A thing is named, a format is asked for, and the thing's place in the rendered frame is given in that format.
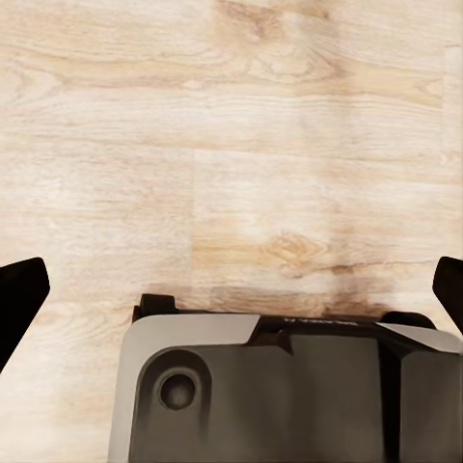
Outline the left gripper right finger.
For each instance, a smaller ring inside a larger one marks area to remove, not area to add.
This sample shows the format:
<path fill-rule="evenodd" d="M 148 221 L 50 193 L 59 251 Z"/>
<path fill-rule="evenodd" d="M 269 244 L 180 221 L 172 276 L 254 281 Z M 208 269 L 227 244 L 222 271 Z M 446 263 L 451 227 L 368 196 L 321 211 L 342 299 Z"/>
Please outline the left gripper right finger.
<path fill-rule="evenodd" d="M 463 334 L 463 260 L 440 257 L 432 291 Z"/>

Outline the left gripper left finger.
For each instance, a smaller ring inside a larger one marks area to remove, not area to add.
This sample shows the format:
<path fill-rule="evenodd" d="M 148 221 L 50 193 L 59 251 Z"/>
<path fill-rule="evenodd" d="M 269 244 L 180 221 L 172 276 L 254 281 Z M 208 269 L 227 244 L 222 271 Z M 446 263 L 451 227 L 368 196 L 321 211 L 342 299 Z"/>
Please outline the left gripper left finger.
<path fill-rule="evenodd" d="M 49 293 L 41 257 L 0 267 L 0 373 Z"/>

